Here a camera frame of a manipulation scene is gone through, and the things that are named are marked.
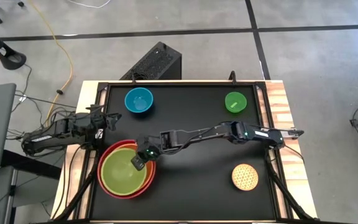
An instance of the bowl rim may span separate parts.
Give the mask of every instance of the bowl rim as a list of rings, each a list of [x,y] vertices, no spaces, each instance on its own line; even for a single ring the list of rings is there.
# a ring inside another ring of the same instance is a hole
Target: bowl rim
[[[150,104],[149,104],[144,110],[142,110],[142,111],[134,111],[134,110],[132,110],[132,109],[130,109],[130,108],[128,107],[128,104],[127,104],[128,95],[129,95],[132,91],[135,91],[135,90],[146,90],[146,92],[147,92],[148,94],[150,94],[150,96],[152,96],[152,101],[151,101]],[[152,93],[150,90],[148,90],[148,89],[146,89],[146,88],[144,88],[144,87],[137,87],[137,88],[133,88],[133,89],[129,90],[129,92],[125,95],[125,99],[124,99],[125,107],[127,108],[127,110],[129,110],[129,111],[132,112],[132,113],[143,113],[143,112],[147,111],[148,109],[150,109],[150,107],[152,106],[153,102],[154,102],[153,93]]]
[[[128,145],[128,144],[136,144],[136,141],[135,141],[134,139],[125,139],[125,140],[121,140],[121,141],[118,141],[118,142],[116,142],[116,143],[110,145],[110,146],[103,152],[103,154],[102,154],[102,156],[101,156],[101,158],[100,158],[101,160],[100,160],[100,162],[99,162],[99,164],[98,164],[98,171],[97,171],[98,174],[97,174],[97,177],[98,177],[99,186],[103,189],[103,191],[104,191],[106,194],[108,194],[108,195],[110,195],[110,196],[112,196],[112,197],[114,197],[114,198],[117,198],[117,199],[132,199],[132,198],[135,198],[135,197],[141,195],[143,192],[145,192],[145,191],[150,187],[151,183],[152,183],[153,180],[154,180],[155,173],[156,173],[156,169],[157,169],[157,163],[156,163],[155,161],[149,161],[149,162],[151,162],[151,163],[154,165],[154,167],[153,167],[153,169],[152,169],[152,175],[150,176],[149,181],[148,181],[144,186],[142,186],[137,192],[134,192],[133,194],[126,195],[126,196],[120,196],[120,195],[115,195],[115,194],[113,194],[112,192],[110,192],[110,191],[104,186],[104,184],[103,184],[102,181],[101,181],[101,176],[100,176],[100,173],[101,173],[101,162],[102,162],[102,160],[103,160],[103,157],[107,157],[107,155],[105,155],[105,154],[107,154],[107,153],[109,153],[109,152],[111,152],[111,151],[114,151],[114,150],[116,150],[116,149],[119,149],[120,147],[123,147],[123,146]]]
[[[106,184],[106,181],[103,177],[103,168],[104,168],[104,165],[106,164],[105,161],[107,159],[109,159],[112,155],[114,155],[115,153],[117,152],[120,152],[120,151],[132,151],[133,149],[128,149],[128,148],[122,148],[122,149],[117,149],[117,150],[114,150],[112,151],[105,159],[104,161],[102,162],[102,167],[101,167],[101,171],[100,171],[100,177],[101,177],[101,180],[102,180],[102,183],[103,185],[109,190],[111,191],[112,193],[116,194],[116,195],[119,195],[119,196],[126,196],[126,195],[130,195],[130,194],[133,194],[135,193],[137,190],[139,190],[142,186],[143,186],[143,183],[146,179],[146,176],[147,176],[147,168],[146,166],[144,167],[145,170],[144,170],[144,173],[143,173],[143,176],[142,176],[142,181],[140,182],[139,186],[137,186],[134,190],[131,190],[129,192],[126,192],[126,193],[119,193],[119,192],[116,192],[114,190],[112,190],[107,184]]]
[[[238,109],[238,110],[235,110],[235,109],[233,109],[233,108],[230,108],[229,105],[227,105],[227,98],[229,97],[229,95],[241,95],[241,98],[244,98],[244,100],[245,100],[245,105],[244,105],[244,107],[241,108],[241,109]],[[247,107],[247,105],[248,105],[248,100],[247,100],[246,96],[244,96],[244,94],[242,94],[242,93],[240,93],[240,92],[238,92],[238,91],[232,91],[232,92],[226,94],[226,96],[224,97],[224,105],[225,105],[225,107],[226,107],[226,109],[227,109],[228,111],[230,111],[230,112],[232,112],[232,113],[238,113],[238,112],[244,110],[244,109]]]

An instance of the small green bowl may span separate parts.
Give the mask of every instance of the small green bowl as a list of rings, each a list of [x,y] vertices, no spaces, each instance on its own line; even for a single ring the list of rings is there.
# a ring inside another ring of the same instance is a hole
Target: small green bowl
[[[232,113],[238,113],[247,106],[247,98],[239,92],[231,92],[224,99],[226,109]]]
[[[131,163],[135,156],[133,149],[117,149],[103,161],[101,179],[104,186],[111,193],[125,196],[130,195],[142,187],[146,179],[147,168],[136,170]]]

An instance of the red bowl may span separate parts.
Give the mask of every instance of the red bowl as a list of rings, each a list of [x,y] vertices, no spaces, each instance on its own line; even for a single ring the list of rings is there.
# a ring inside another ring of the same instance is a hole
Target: red bowl
[[[107,148],[107,150],[103,153],[103,155],[100,158],[99,164],[98,164],[98,181],[99,181],[99,185],[101,186],[101,188],[104,190],[104,192],[106,192],[108,195],[118,198],[118,199],[130,199],[130,198],[134,198],[139,196],[141,193],[143,193],[152,183],[154,176],[155,176],[155,170],[156,170],[156,164],[155,161],[149,161],[152,163],[151,165],[151,169],[152,172],[150,174],[150,178],[146,180],[146,183],[136,192],[134,192],[133,194],[130,195],[125,195],[125,196],[120,196],[120,195],[115,195],[113,193],[111,193],[104,185],[103,182],[101,181],[101,167],[102,167],[102,163],[105,160],[105,158],[114,150],[116,150],[117,148],[125,145],[125,144],[135,144],[136,142],[134,140],[123,140],[123,141],[119,141],[116,142],[115,144],[111,145],[110,147]]]

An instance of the floor tile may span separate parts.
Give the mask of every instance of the floor tile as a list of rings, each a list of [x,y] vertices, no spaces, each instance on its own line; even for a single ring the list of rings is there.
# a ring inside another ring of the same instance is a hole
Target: floor tile
[[[50,35],[28,0],[0,2],[0,37]],[[33,0],[56,34],[250,27],[243,0],[111,0],[101,9],[67,0]],[[84,0],[102,5],[105,0]]]
[[[284,80],[318,216],[358,223],[358,30],[261,34]]]
[[[358,0],[252,0],[258,27],[358,25]]]

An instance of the black metal frame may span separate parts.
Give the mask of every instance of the black metal frame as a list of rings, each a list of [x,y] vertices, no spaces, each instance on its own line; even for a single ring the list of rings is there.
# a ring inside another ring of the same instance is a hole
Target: black metal frame
[[[268,121],[269,121],[269,126],[273,127],[272,112],[271,112],[270,107],[269,107],[269,99],[268,99],[268,96],[267,96],[267,89],[266,89],[265,82],[237,82],[235,74],[234,74],[234,77],[232,78],[232,82],[208,82],[206,80],[205,82],[178,82],[178,83],[173,83],[173,82],[169,82],[169,81],[162,82],[162,83],[158,83],[158,82],[150,82],[150,83],[147,83],[147,82],[140,82],[140,83],[137,83],[137,82],[99,83],[99,85],[98,85],[98,93],[96,95],[95,103],[99,104],[99,101],[100,101],[100,98],[101,98],[101,92],[105,88],[107,88],[107,91],[106,91],[106,97],[104,99],[104,105],[106,105],[105,111],[107,111],[108,106],[109,106],[108,101],[109,101],[111,88],[114,87],[114,86],[137,86],[137,85],[142,85],[142,86],[167,86],[167,83],[169,83],[169,85],[171,85],[171,86],[203,86],[203,85],[208,85],[208,86],[232,86],[233,88],[235,88],[236,86],[252,86],[253,87],[253,92],[254,92],[254,97],[255,97],[255,102],[257,103],[257,114],[258,114],[259,124],[261,126],[263,126],[263,117],[262,117],[262,112],[260,110],[259,95],[257,93],[257,87],[259,87],[262,90],[262,95],[263,95],[264,103],[265,103],[265,107],[266,107],[266,113],[268,115],[267,117],[268,117]],[[285,183],[285,177],[284,177],[284,173],[283,173],[283,164],[282,164],[282,161],[281,161],[280,153],[279,152],[276,152],[276,153],[278,153],[278,155],[275,154],[275,157],[280,158],[280,159],[277,159],[277,167],[278,167],[279,171],[282,171],[282,173],[279,173],[279,176],[280,176],[281,181]],[[89,159],[90,159],[90,154],[85,155],[84,165],[86,164],[86,166],[83,166],[83,170],[81,172],[82,174],[86,173],[86,170],[88,168]],[[85,178],[83,178],[83,176],[81,176],[80,185],[83,183],[84,179]],[[88,219],[88,220],[91,217],[91,211],[92,211],[93,204],[94,204],[93,195],[94,195],[95,185],[96,184],[97,184],[97,181],[94,180],[90,185],[90,192],[89,192],[89,196],[88,196],[88,206],[87,206],[86,214],[85,214],[85,218]],[[273,204],[273,214],[275,216],[275,219],[281,218],[280,207],[279,207],[278,198],[277,198],[277,192],[276,192],[276,189],[275,189],[275,184],[274,184],[272,179],[269,179],[269,188],[270,188],[270,194],[271,194],[272,204]],[[286,207],[287,214],[289,214],[288,211],[291,211],[291,208],[289,207],[288,203],[285,204],[285,207]],[[78,214],[79,214],[79,212],[75,213],[76,216],[74,216],[74,218],[78,218]]]
[[[26,156],[4,149],[2,153],[1,167],[6,166],[13,166],[13,168],[17,170],[49,177],[55,180],[60,179],[60,173],[62,172],[62,169],[59,167],[55,167],[35,159],[30,159]]]

